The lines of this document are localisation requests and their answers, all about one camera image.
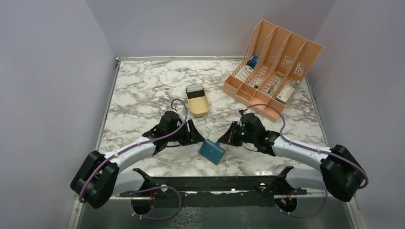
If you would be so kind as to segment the blue card holder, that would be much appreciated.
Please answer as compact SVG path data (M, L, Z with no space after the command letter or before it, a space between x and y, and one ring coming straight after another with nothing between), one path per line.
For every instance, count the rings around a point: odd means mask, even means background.
M199 154L217 165L225 155L225 149L220 146L220 143L207 139L201 145Z

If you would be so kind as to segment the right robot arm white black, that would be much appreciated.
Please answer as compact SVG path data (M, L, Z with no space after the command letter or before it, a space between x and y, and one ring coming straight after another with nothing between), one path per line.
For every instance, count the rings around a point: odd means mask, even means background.
M243 115L238 122L233 121L218 142L236 147L250 143L260 153L289 158L310 167L292 168L278 178L276 189L281 194L309 187L326 190L335 198L348 202L366 180L364 170L346 147L315 147L293 141L279 132L266 130L253 113Z

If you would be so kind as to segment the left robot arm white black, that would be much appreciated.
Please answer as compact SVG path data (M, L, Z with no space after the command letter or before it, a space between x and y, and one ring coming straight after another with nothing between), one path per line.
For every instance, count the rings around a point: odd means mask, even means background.
M106 154L97 150L89 153L70 188L81 202L94 209L103 206L111 196L125 192L130 185L137 195L144 196L150 190L149 181L138 173L123 175L126 168L156 155L167 148L169 142L188 146L204 141L191 119L185 120L174 111L166 111L159 123L135 142Z

